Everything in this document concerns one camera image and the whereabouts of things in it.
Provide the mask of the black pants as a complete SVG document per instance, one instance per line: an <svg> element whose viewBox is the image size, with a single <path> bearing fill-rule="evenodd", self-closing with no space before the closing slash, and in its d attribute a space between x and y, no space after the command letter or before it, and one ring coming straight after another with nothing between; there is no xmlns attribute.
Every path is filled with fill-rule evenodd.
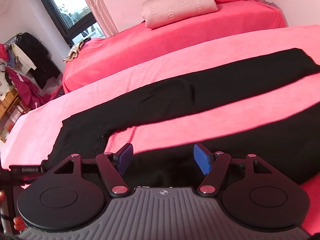
<svg viewBox="0 0 320 240"><path fill-rule="evenodd" d="M51 169L73 153L93 159L116 131L215 109L318 72L310 56L292 48L158 81L63 120L42 164ZM255 153L295 183L304 183L319 172L319 105L203 144L234 158ZM124 174L130 187L196 186L202 177L192 144L139 153Z"/></svg>

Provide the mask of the pink sheet near bed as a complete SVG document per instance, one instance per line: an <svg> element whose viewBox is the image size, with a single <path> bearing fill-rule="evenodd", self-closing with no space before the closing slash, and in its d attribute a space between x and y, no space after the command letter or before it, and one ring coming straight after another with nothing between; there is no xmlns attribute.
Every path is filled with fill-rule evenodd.
<svg viewBox="0 0 320 240"><path fill-rule="evenodd" d="M319 239L319 26L229 36L22 116L1 238Z"/></svg>

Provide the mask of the magenta jacket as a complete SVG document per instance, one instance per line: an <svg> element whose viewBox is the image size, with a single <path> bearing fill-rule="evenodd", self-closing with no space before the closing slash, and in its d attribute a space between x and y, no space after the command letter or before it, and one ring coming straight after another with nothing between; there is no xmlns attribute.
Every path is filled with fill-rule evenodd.
<svg viewBox="0 0 320 240"><path fill-rule="evenodd" d="M17 89L23 103L30 109L36 109L40 106L45 105L49 99L49 95L40 95L38 87L27 77L15 72L9 67L5 68L5 74L13 82Z"/></svg>

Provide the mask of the red sheet far bed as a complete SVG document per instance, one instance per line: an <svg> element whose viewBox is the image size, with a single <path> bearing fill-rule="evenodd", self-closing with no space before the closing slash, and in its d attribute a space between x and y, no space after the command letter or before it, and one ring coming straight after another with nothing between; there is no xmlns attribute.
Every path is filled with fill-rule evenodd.
<svg viewBox="0 0 320 240"><path fill-rule="evenodd" d="M202 42L287 27L282 10L274 4L247 0L217 7L217 12L157 29L151 30L140 23L109 38L91 39L78 57L66 63L63 90L72 92L137 64Z"/></svg>

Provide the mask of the beige cloth on bed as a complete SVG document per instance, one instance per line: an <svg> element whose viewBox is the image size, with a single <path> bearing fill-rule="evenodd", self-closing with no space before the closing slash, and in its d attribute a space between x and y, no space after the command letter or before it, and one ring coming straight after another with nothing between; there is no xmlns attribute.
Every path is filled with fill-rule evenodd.
<svg viewBox="0 0 320 240"><path fill-rule="evenodd" d="M67 56L63 59L63 62L67 63L67 62L73 61L75 58L77 58L80 51L82 50L83 46L90 40L91 40L91 37L88 37L88 38L81 40L80 42L78 42L74 46L72 46L72 48L68 52Z"/></svg>

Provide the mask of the wooden drawer cabinet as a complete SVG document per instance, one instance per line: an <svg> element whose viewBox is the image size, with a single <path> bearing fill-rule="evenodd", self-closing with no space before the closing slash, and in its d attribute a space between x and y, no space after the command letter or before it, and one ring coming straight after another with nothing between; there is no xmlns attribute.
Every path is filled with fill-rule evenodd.
<svg viewBox="0 0 320 240"><path fill-rule="evenodd" d="M4 98L1 100L0 105L0 119L3 118L15 103L20 101L18 91L15 88L11 88L6 92Z"/></svg>

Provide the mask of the hanging clothes pile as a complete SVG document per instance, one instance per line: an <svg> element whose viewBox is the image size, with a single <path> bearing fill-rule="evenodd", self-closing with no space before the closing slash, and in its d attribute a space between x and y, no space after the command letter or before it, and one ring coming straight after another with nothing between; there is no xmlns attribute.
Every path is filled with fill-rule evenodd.
<svg viewBox="0 0 320 240"><path fill-rule="evenodd" d="M51 53L30 33L18 33L2 43L1 62L30 78L40 89L61 76L61 71L52 61Z"/></svg>

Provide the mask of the pink patterned curtain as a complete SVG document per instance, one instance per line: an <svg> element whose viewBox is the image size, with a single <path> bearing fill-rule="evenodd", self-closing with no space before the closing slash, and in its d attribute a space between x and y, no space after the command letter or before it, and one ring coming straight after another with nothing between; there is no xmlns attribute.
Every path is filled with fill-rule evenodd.
<svg viewBox="0 0 320 240"><path fill-rule="evenodd" d="M119 33L103 0L85 0L106 37Z"/></svg>

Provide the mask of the light pink pillow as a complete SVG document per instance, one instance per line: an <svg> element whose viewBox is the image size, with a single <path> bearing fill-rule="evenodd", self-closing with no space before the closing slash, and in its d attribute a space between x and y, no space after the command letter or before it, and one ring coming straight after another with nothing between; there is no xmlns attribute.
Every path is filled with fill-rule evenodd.
<svg viewBox="0 0 320 240"><path fill-rule="evenodd" d="M147 0L142 5L145 26L150 29L216 11L214 0Z"/></svg>

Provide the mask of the dark framed window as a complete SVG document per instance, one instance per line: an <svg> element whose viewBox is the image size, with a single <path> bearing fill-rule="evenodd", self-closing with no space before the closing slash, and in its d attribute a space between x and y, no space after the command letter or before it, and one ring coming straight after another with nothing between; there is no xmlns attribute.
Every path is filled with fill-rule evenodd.
<svg viewBox="0 0 320 240"><path fill-rule="evenodd" d="M105 37L85 0L41 0L41 2L70 47L88 37Z"/></svg>

